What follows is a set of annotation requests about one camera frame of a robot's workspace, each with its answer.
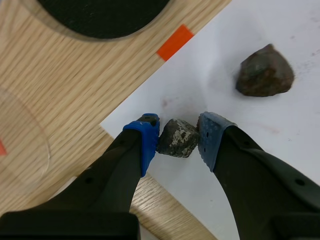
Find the white paper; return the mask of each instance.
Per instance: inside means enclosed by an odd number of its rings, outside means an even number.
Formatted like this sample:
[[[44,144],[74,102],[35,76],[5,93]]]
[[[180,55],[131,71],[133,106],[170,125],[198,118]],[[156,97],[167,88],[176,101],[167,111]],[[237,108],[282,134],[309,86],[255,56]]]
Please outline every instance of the white paper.
[[[272,43],[290,62],[292,89],[272,97],[235,90],[241,62]],[[265,151],[320,184],[320,1],[233,0],[115,109],[101,126],[116,137],[144,113],[161,127],[171,118],[196,124],[215,112]],[[148,172],[219,240],[239,239],[230,205],[198,150],[188,159],[157,154]]]

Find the screw hole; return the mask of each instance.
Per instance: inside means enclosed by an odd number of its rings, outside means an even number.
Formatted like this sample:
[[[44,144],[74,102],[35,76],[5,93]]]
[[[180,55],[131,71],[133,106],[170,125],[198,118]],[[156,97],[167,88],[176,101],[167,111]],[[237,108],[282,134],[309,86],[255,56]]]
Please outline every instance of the screw hole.
[[[87,178],[85,179],[85,183],[86,183],[86,184],[91,184],[93,181],[94,181],[94,178],[93,178],[93,177],[87,177]]]
[[[296,184],[300,185],[300,186],[304,186],[306,185],[305,181],[301,180],[301,179],[296,179],[294,180]]]

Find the black rubber pad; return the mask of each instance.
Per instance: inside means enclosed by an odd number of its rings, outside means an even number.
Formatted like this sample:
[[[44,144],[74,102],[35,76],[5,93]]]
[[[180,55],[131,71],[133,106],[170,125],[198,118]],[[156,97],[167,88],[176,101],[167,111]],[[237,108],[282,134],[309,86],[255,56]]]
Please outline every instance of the black rubber pad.
[[[97,39],[133,34],[150,23],[169,0],[38,0],[67,28]]]

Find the wooden table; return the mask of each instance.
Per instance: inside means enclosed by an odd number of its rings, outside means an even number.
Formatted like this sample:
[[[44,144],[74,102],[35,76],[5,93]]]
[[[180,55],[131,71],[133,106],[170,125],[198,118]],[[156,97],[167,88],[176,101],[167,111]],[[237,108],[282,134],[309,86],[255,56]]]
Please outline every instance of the wooden table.
[[[0,5],[0,87],[17,96],[43,128],[51,162],[32,192],[1,193],[1,213],[46,201],[98,158],[112,142],[99,123],[164,64],[159,47],[181,24],[197,33],[229,3],[172,0],[143,31],[94,42],[57,32],[33,9],[33,0],[24,1],[29,9],[19,0]],[[150,176],[141,179],[131,211],[159,239],[215,239]]]

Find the speckled rock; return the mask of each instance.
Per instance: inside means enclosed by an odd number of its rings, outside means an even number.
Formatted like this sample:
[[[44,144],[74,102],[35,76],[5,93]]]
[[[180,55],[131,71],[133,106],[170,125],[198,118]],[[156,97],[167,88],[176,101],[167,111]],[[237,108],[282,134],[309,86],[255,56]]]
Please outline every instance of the speckled rock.
[[[159,138],[157,152],[178,158],[187,158],[195,149],[200,136],[197,129],[181,119],[171,119]]]
[[[235,88],[246,96],[268,97],[289,91],[294,78],[287,60],[268,44],[241,63]]]

